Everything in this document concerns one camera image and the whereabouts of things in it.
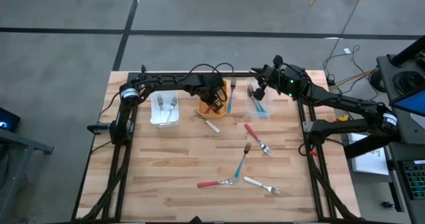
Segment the white paper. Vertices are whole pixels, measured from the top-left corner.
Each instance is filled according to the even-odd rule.
[[[366,135],[362,134],[348,135],[350,144],[366,137]],[[379,148],[367,154],[353,158],[351,163],[353,164],[353,171],[389,175],[384,148]]]

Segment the wooden table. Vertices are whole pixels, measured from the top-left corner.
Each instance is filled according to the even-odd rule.
[[[327,87],[323,71],[308,73],[314,83]],[[127,75],[128,72],[111,73],[104,107]],[[194,115],[199,98],[190,97],[184,91],[179,92],[180,125],[177,127],[154,127],[149,122],[150,100],[140,104],[121,221],[187,222],[196,215],[203,221],[316,221],[307,160],[298,154],[303,137],[297,104],[271,88],[267,91],[273,98],[271,118],[248,118],[244,114],[246,78],[239,78],[232,113],[221,120],[211,120],[220,128],[219,134]],[[101,121],[112,121],[118,106],[116,100]],[[332,108],[319,107],[315,111],[317,119],[335,120]],[[258,143],[247,134],[245,123],[274,150],[272,156],[263,155]],[[94,148],[109,140],[108,134],[96,136]],[[198,182],[232,177],[247,142],[253,145],[240,175],[277,187],[281,195],[272,195],[243,180],[236,185],[197,188]],[[113,149],[110,144],[92,154],[77,217],[84,216],[105,190]],[[343,148],[326,142],[323,150],[333,189],[350,211],[359,215]],[[328,213],[322,189],[321,199]],[[111,216],[115,210],[114,199],[112,203]]]

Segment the utensil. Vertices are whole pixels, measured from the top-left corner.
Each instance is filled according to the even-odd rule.
[[[168,122],[168,118],[170,117],[171,111],[174,109],[174,107],[177,105],[177,97],[173,97],[173,101],[171,101],[170,110],[168,110],[168,113],[165,117],[165,121]]]
[[[230,100],[228,102],[227,106],[227,112],[232,112],[232,97],[233,97],[233,90],[236,87],[236,78],[232,77],[232,81],[230,82]]]
[[[251,143],[247,143],[245,145],[245,149],[244,149],[244,157],[240,161],[239,167],[236,170],[236,173],[234,173],[234,177],[239,177],[240,169],[242,168],[242,164],[244,162],[245,156],[246,156],[246,154],[248,154],[248,152],[250,151],[250,149],[251,149]]]
[[[249,124],[245,124],[244,127],[248,130],[248,132],[252,135],[252,137],[254,137],[258,141],[258,143],[260,143],[261,149],[263,150],[263,152],[265,152],[268,155],[273,154],[273,151],[266,144],[264,144],[264,142],[261,142],[261,140],[259,139],[257,134],[252,130]]]
[[[206,124],[208,124],[208,126],[210,126],[216,133],[219,133],[220,130],[219,128],[217,128],[214,124],[212,124],[211,122],[209,122],[206,118],[204,118],[201,114],[199,114],[199,112],[195,109],[195,114],[199,117],[202,118]]]
[[[246,92],[248,93],[248,96],[252,99],[252,101],[254,102],[257,112],[265,113],[266,111],[264,110],[261,103],[254,98],[254,88],[252,87],[252,84],[248,84],[248,86],[246,87]]]
[[[265,185],[263,185],[262,183],[260,183],[259,181],[253,180],[249,177],[244,177],[244,180],[247,181],[248,183],[257,185],[258,187],[264,187],[266,188],[269,192],[273,193],[274,195],[279,195],[280,194],[280,190],[275,188],[275,187],[267,187]]]
[[[198,183],[197,187],[209,187],[209,186],[212,186],[212,185],[219,185],[219,184],[232,185],[232,184],[235,184],[237,182],[238,182],[238,178],[232,177],[232,178],[226,179],[224,181],[209,181],[209,182],[204,182],[204,183]]]
[[[163,114],[164,101],[162,100],[162,96],[160,94],[158,94],[157,100],[158,100],[158,106],[161,109],[160,115],[161,115],[161,122],[162,122],[162,118],[164,117],[164,114]]]

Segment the gray floor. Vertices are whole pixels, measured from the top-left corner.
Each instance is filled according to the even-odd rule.
[[[357,0],[139,0],[132,29],[340,33]],[[0,27],[123,29],[132,0],[0,0]],[[424,0],[360,0],[346,34],[421,35]],[[0,106],[22,117],[19,132],[55,145],[37,154],[20,192],[14,217],[31,223],[68,221],[86,165],[92,135],[121,35],[0,33]],[[335,39],[130,36],[120,70],[188,70],[230,62],[236,70],[271,63],[274,55],[307,69],[322,69]],[[412,41],[340,40],[334,54],[360,45],[365,70],[376,57]],[[329,62],[342,80],[359,73],[350,56]],[[367,81],[349,93],[371,98]],[[382,94],[377,100],[385,101]],[[409,223],[407,214],[380,207],[391,201],[388,185],[353,174],[361,214],[369,220]]]

